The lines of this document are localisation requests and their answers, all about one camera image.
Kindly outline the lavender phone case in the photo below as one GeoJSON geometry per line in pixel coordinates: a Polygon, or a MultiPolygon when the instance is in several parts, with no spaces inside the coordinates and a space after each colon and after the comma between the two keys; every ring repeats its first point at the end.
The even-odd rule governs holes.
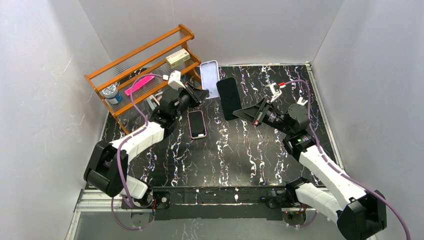
{"type": "Polygon", "coordinates": [[[202,62],[199,70],[202,88],[209,91],[209,96],[206,99],[218,98],[217,82],[220,80],[218,62],[216,60],[202,62]]]}

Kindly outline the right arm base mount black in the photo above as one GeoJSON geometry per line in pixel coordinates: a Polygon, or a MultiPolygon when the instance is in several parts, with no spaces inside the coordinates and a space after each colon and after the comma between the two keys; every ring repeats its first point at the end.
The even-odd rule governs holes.
{"type": "Polygon", "coordinates": [[[296,207],[296,203],[300,204],[298,213],[304,213],[307,205],[301,203],[296,195],[296,189],[303,184],[310,183],[306,178],[300,177],[294,181],[287,183],[284,189],[270,190],[260,200],[270,209],[296,207]]]}

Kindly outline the black smartphone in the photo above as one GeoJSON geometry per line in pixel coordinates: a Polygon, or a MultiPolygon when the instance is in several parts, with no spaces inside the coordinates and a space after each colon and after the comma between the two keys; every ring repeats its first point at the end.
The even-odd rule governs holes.
{"type": "Polygon", "coordinates": [[[220,80],[216,83],[219,94],[222,112],[226,121],[237,119],[233,114],[242,108],[241,99],[238,91],[238,85],[235,78],[230,77],[220,80]]]}

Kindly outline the phone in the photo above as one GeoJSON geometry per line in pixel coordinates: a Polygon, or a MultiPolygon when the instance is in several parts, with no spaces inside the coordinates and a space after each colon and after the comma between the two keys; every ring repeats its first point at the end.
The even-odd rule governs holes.
{"type": "Polygon", "coordinates": [[[190,138],[193,140],[205,138],[207,135],[204,115],[201,110],[187,113],[190,138]]]}

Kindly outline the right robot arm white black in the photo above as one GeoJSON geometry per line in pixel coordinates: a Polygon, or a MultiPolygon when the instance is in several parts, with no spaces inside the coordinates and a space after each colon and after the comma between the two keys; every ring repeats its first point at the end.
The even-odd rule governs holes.
{"type": "Polygon", "coordinates": [[[235,110],[233,114],[254,126],[262,123],[285,134],[282,143],[289,155],[313,172],[327,192],[300,177],[286,185],[285,197],[313,207],[334,222],[347,240],[366,240],[387,227],[384,196],[351,182],[348,175],[319,146],[310,134],[309,108],[304,100],[292,104],[285,113],[270,100],[235,110]]]}

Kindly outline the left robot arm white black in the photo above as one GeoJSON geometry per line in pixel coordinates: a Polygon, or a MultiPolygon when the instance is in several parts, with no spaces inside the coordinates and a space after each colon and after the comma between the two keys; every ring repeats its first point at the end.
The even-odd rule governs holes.
{"type": "Polygon", "coordinates": [[[127,174],[128,164],[144,150],[166,139],[180,116],[189,108],[200,106],[208,96],[207,89],[190,83],[167,88],[142,127],[120,139],[99,141],[94,146],[83,179],[111,198],[123,195],[129,200],[142,199],[149,187],[127,174]]]}

